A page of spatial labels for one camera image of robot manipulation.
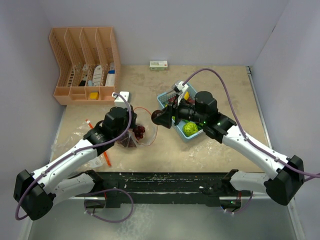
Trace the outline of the clear orange-zip bag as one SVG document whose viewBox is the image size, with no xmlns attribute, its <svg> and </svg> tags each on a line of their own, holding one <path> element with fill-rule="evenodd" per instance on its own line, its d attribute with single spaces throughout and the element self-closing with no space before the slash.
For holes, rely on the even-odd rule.
<svg viewBox="0 0 320 240">
<path fill-rule="evenodd" d="M 149 147 L 157 137 L 158 126 L 152 122 L 152 114 L 146 108 L 138 106 L 133 110 L 137 114 L 135 128 L 129 129 L 116 143 L 127 149 Z"/>
</svg>

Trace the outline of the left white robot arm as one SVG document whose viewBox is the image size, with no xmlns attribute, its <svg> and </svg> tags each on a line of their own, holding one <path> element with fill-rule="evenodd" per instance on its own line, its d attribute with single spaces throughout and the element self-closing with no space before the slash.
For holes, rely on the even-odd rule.
<svg viewBox="0 0 320 240">
<path fill-rule="evenodd" d="M 18 205 L 15 218 L 21 220 L 19 210 L 35 221 L 45 216 L 53 206 L 78 195 L 98 196 L 103 179 L 86 170 L 71 176 L 78 167 L 100 156 L 115 145 L 126 132 L 135 127 L 137 114 L 132 106 L 112 107 L 78 143 L 51 163 L 28 172 L 21 171 L 15 180 L 13 197 Z"/>
</svg>

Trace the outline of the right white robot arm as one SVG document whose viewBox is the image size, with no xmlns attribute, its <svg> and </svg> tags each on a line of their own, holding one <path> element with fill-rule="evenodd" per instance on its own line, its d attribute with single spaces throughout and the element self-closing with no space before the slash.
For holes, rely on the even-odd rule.
<svg viewBox="0 0 320 240">
<path fill-rule="evenodd" d="M 222 190 L 228 196 L 238 191 L 267 194 L 276 203 L 286 206 L 304 184 L 303 160 L 287 157 L 246 134 L 240 124 L 218 110 L 218 102 L 208 91 L 195 95 L 195 103 L 175 100 L 151 115 L 154 124 L 171 128 L 181 120 L 202 124 L 211 139 L 224 144 L 256 164 L 263 173 L 231 170 L 222 179 Z"/>
</svg>

